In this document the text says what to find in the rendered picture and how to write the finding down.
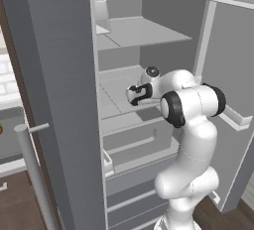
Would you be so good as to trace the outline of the grey fridge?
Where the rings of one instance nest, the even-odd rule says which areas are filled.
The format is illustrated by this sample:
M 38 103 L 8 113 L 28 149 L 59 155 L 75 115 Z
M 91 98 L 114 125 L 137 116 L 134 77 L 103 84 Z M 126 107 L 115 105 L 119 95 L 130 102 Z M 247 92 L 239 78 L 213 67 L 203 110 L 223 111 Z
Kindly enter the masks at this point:
M 109 22 L 115 18 L 144 17 L 159 25 L 184 34 L 188 41 L 164 43 L 159 45 L 127 47 L 112 50 L 97 50 L 98 84 L 99 73 L 104 70 L 122 68 L 139 64 L 143 70 L 148 66 L 157 67 L 162 73 L 175 69 L 193 68 L 195 53 L 204 12 L 203 0 L 106 0 Z M 103 137 L 107 133 L 124 129 L 142 122 L 162 117 L 160 108 L 151 107 L 139 111 L 101 118 L 100 84 L 97 92 L 100 136 L 103 148 Z M 173 128 L 170 147 L 166 150 L 133 160 L 131 162 L 114 166 L 114 175 L 105 179 L 106 182 L 123 174 L 132 173 L 146 167 L 171 165 L 178 150 L 178 143 L 174 137 Z M 152 230 L 156 219 L 150 220 L 132 230 Z

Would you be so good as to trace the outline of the grey freezer drawer front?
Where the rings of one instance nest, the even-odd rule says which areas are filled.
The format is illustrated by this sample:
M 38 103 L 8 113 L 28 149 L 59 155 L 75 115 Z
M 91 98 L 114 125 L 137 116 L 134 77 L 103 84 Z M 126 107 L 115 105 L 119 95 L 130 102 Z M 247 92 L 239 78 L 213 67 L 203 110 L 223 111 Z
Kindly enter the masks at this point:
M 154 188 L 155 176 L 165 167 L 146 167 L 106 182 L 109 230 L 132 230 L 165 212 L 167 201 Z

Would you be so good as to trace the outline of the grey fridge door with bins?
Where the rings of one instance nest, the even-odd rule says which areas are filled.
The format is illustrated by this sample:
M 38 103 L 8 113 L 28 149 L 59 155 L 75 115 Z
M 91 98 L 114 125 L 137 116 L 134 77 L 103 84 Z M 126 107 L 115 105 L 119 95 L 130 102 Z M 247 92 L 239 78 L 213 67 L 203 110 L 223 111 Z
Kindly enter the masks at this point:
M 226 103 L 243 117 L 253 116 L 248 129 L 236 131 L 220 116 L 212 166 L 220 178 L 217 209 L 228 212 L 241 198 L 254 171 L 254 10 L 205 1 L 194 74 L 220 88 Z

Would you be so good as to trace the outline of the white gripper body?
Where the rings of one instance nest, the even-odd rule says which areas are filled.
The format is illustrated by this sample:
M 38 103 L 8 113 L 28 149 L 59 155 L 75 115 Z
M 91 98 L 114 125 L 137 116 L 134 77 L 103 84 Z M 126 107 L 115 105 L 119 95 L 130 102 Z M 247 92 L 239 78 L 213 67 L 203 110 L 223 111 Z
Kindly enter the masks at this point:
M 127 88 L 126 97 L 127 97 L 128 102 L 131 105 L 133 105 L 133 106 L 138 105 L 139 92 L 137 91 L 136 85 L 131 85 L 130 87 Z

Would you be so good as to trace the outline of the grey fridge shelf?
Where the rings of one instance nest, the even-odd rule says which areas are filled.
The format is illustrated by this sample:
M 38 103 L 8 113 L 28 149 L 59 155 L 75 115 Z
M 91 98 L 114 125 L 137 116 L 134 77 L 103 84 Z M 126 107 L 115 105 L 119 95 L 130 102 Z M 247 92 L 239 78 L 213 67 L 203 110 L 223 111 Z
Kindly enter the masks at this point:
M 101 118 L 123 115 L 141 109 L 157 107 L 159 103 L 132 106 L 126 98 L 126 88 L 138 82 L 143 68 L 137 64 L 104 70 L 99 73 Z
M 99 51 L 188 41 L 190 37 L 142 16 L 110 20 L 111 33 L 97 36 Z

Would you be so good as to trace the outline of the grey fridge crisper drawer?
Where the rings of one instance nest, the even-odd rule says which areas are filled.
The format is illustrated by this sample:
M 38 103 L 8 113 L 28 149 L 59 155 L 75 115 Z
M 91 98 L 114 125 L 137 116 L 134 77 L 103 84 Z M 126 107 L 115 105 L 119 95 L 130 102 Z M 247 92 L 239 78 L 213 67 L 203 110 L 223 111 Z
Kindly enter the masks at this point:
M 162 117 L 107 133 L 103 148 L 118 166 L 166 150 L 173 126 Z

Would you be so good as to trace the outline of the brown cupboard door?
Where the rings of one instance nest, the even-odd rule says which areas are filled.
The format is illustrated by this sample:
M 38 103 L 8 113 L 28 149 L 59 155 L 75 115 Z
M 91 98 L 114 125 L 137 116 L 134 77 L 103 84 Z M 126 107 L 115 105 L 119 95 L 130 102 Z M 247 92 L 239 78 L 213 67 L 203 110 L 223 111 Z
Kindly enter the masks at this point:
M 0 177 L 0 230 L 47 230 L 27 171 Z

